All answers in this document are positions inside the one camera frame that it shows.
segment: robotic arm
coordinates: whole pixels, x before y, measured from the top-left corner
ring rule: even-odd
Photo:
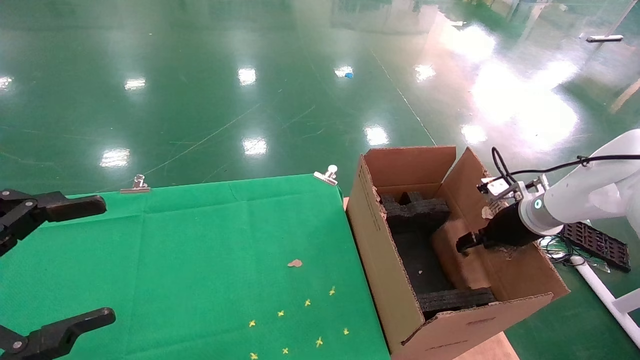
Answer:
[[[31,195],[12,189],[0,192],[0,257],[44,222],[61,222],[104,213],[98,195],[68,199],[60,192]],[[103,307],[50,323],[23,336],[0,325],[0,360],[50,360],[67,355],[78,336],[112,324],[111,308]]]
[[[564,224],[587,219],[626,216],[640,236],[640,158],[589,160],[639,154],[640,129],[634,129],[599,148],[554,186],[548,187],[544,175],[532,186],[522,181],[511,186],[503,182],[502,188],[493,185],[493,190],[479,186],[493,200],[512,197],[516,202],[500,210],[477,233],[462,236],[456,244],[458,252],[478,245],[524,246],[557,234]],[[492,183],[493,179],[487,179],[487,184]]]

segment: black plastic tray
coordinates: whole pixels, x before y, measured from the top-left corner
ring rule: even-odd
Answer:
[[[604,260],[612,268],[624,272],[631,271],[627,244],[622,241],[583,222],[566,224],[560,235],[594,258]]]

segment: torn cardboard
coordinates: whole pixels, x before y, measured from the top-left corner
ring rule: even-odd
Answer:
[[[452,168],[455,159],[455,147],[372,149],[360,157],[347,214],[393,360],[454,359],[569,292],[535,244],[511,257],[482,247],[458,254],[458,238],[488,222],[489,204],[476,189],[488,172],[470,149]],[[453,285],[490,287],[499,302],[424,318],[378,202],[379,194],[409,191],[445,199],[451,210],[431,241]]]

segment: floor line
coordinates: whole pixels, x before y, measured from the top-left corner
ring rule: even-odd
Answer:
[[[378,64],[380,65],[380,67],[382,68],[382,70],[384,70],[385,74],[387,75],[387,77],[389,78],[389,81],[391,81],[391,83],[393,84],[393,86],[396,88],[396,90],[398,91],[398,93],[400,94],[400,96],[402,97],[402,100],[404,100],[404,103],[409,107],[409,110],[411,110],[411,112],[413,113],[413,116],[415,116],[416,120],[418,120],[418,122],[420,123],[420,125],[422,126],[422,128],[425,130],[425,132],[427,133],[427,135],[429,136],[429,139],[431,139],[431,142],[433,142],[433,145],[438,145],[435,140],[433,139],[433,137],[431,136],[431,134],[429,133],[429,130],[427,130],[427,127],[424,125],[424,123],[422,122],[422,120],[420,120],[420,118],[418,117],[418,115],[415,113],[415,111],[413,110],[413,108],[411,107],[411,105],[409,105],[409,102],[406,100],[406,98],[404,97],[402,91],[400,91],[400,89],[398,89],[398,87],[396,86],[396,83],[394,83],[393,79],[391,78],[391,76],[389,76],[389,73],[387,72],[387,70],[385,69],[385,66],[382,65],[382,63],[380,62],[380,59],[378,59],[378,57],[376,56],[376,53],[373,52],[372,49],[369,49],[369,51],[371,52],[371,54],[373,55],[374,58],[376,58],[376,61],[378,62]]]

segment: metal binder clip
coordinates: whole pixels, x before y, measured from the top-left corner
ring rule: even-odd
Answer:
[[[335,172],[338,171],[338,167],[335,165],[329,165],[327,171],[322,174],[320,172],[314,172],[314,176],[318,179],[326,182],[329,185],[336,186],[338,185],[338,181],[335,180]]]
[[[151,191],[149,185],[145,184],[145,176],[136,175],[133,178],[133,187],[131,189],[120,189],[120,193],[148,193]]]

